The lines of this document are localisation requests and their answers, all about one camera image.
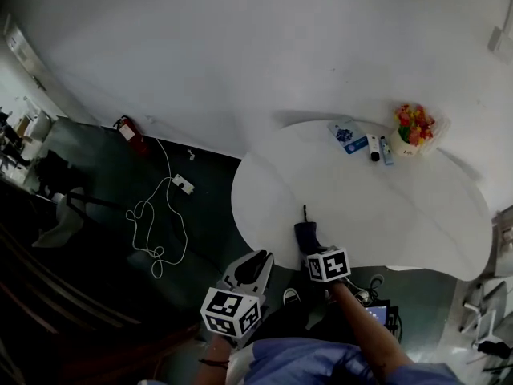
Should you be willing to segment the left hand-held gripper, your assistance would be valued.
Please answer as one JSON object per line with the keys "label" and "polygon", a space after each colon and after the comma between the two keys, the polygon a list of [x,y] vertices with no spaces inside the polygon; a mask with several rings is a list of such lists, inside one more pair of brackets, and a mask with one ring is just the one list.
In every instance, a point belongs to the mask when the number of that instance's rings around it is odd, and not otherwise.
{"label": "left hand-held gripper", "polygon": [[201,317],[213,334],[232,338],[236,347],[245,342],[261,320],[274,257],[254,251],[232,262],[217,285],[208,289]]}

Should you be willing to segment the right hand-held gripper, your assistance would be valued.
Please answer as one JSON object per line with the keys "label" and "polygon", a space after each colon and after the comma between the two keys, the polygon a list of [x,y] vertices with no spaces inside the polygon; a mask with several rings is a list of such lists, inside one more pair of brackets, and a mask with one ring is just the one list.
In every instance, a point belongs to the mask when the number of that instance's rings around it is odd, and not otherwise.
{"label": "right hand-held gripper", "polygon": [[333,282],[351,275],[346,249],[335,246],[308,255],[306,267],[313,282]]}

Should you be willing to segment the person's right forearm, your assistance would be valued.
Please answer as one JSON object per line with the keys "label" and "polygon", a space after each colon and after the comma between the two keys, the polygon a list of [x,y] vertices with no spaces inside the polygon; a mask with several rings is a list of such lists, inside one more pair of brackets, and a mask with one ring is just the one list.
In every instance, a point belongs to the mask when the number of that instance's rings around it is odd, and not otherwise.
{"label": "person's right forearm", "polygon": [[399,367],[413,364],[396,338],[368,313],[345,284],[334,283],[329,291],[341,307],[357,344],[379,383],[385,383]]}

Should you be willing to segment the person's left forearm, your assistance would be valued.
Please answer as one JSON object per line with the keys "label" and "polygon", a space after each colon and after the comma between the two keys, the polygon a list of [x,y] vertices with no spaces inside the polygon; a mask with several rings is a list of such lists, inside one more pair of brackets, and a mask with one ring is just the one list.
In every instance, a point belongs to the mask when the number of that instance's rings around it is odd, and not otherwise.
{"label": "person's left forearm", "polygon": [[[214,334],[208,345],[206,353],[201,359],[215,361],[229,361],[236,343],[232,338]],[[228,369],[209,367],[200,363],[194,385],[225,385]]]}

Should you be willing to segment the white oval marble table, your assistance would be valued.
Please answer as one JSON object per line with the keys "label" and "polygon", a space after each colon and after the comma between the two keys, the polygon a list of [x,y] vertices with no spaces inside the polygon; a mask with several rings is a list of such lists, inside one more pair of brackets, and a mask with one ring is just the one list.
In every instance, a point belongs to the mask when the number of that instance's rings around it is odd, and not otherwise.
{"label": "white oval marble table", "polygon": [[282,128],[255,144],[232,183],[236,226],[277,265],[301,266],[293,227],[317,224],[323,246],[345,248],[353,267],[428,269],[477,278],[491,253],[487,203],[442,152],[373,162],[348,154],[325,120]]}

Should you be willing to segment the person's black trousers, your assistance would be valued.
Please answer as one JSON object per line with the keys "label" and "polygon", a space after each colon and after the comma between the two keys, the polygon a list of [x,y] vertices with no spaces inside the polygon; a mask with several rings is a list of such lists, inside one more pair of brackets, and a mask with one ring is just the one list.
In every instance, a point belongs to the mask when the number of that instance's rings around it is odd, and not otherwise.
{"label": "person's black trousers", "polygon": [[339,342],[357,345],[353,329],[349,326],[340,307],[332,303],[320,322],[311,328],[309,310],[301,302],[283,305],[270,314],[255,330],[249,343],[272,338],[311,338],[328,342]]}

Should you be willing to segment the person's blue shirt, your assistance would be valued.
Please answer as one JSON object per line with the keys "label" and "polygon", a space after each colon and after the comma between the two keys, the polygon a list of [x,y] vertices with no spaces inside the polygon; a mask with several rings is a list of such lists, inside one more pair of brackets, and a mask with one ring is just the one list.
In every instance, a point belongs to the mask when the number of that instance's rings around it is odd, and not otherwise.
{"label": "person's blue shirt", "polygon": [[399,367],[379,383],[358,346],[311,338],[258,340],[229,358],[225,385],[463,385],[444,364]]}

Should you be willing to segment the white power strip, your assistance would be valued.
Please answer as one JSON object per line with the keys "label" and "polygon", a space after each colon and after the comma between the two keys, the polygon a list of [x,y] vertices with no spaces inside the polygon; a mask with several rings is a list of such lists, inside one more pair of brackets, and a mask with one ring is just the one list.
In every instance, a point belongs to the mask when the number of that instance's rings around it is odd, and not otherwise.
{"label": "white power strip", "polygon": [[188,180],[185,180],[181,175],[176,174],[172,178],[172,183],[186,194],[191,195],[194,192],[194,185],[190,183]]}

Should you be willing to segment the white tube with black cap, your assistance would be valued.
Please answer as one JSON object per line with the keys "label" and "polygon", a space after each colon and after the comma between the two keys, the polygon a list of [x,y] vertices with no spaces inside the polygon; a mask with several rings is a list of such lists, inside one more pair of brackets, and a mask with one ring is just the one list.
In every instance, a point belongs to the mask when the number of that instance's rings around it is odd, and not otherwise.
{"label": "white tube with black cap", "polygon": [[373,162],[378,162],[381,159],[379,138],[375,135],[367,134],[366,139],[369,147],[370,159]]}

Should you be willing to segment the light blue floral tube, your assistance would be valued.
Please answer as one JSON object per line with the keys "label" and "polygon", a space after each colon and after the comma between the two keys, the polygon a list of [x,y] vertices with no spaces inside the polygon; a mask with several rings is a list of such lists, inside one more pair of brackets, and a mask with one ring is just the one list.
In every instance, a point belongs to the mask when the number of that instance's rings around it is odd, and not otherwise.
{"label": "light blue floral tube", "polygon": [[380,144],[382,159],[383,159],[384,164],[386,166],[393,165],[394,160],[393,160],[392,152],[391,152],[387,138],[385,138],[384,136],[381,136],[379,139],[379,144]]}

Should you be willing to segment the blue face mask packet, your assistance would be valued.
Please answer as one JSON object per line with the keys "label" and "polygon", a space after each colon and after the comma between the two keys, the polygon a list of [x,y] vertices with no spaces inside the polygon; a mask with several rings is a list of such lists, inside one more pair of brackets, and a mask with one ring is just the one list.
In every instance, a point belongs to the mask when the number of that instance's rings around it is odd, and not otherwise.
{"label": "blue face mask packet", "polygon": [[344,116],[339,120],[328,122],[327,127],[349,155],[368,146],[366,134],[351,117]]}

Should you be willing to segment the colourful flowers in white pot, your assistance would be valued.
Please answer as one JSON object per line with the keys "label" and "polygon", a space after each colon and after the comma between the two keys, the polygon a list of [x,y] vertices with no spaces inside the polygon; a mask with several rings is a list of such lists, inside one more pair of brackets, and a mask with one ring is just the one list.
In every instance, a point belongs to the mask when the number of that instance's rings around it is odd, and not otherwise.
{"label": "colourful flowers in white pot", "polygon": [[397,127],[390,136],[391,150],[398,156],[415,156],[434,138],[434,117],[421,105],[404,103],[395,111]]}

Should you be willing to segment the white swivel chair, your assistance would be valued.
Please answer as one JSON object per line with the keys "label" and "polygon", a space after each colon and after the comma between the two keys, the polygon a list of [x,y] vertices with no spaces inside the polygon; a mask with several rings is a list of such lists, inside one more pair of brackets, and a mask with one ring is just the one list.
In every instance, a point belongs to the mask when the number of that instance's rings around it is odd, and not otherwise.
{"label": "white swivel chair", "polygon": [[513,349],[513,310],[507,312],[510,292],[505,278],[470,285],[462,306],[461,334],[471,336],[471,348],[485,353],[484,344]]}

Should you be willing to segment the white ribbed vase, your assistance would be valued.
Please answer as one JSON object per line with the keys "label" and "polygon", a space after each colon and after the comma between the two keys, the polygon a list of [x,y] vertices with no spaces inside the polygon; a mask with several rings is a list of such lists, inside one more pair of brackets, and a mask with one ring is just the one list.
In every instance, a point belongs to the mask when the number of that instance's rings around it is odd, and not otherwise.
{"label": "white ribbed vase", "polygon": [[439,110],[431,112],[430,116],[434,118],[434,124],[431,127],[433,137],[420,147],[419,152],[422,156],[429,156],[441,146],[451,126],[451,120]]}

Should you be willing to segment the red fire extinguisher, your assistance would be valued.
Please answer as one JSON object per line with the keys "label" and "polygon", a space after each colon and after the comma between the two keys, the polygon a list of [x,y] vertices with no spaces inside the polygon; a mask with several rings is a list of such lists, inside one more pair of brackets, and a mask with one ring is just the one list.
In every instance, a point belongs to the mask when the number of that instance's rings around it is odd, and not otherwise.
{"label": "red fire extinguisher", "polygon": [[149,153],[147,141],[130,117],[122,115],[115,121],[113,127],[138,155],[145,156]]}

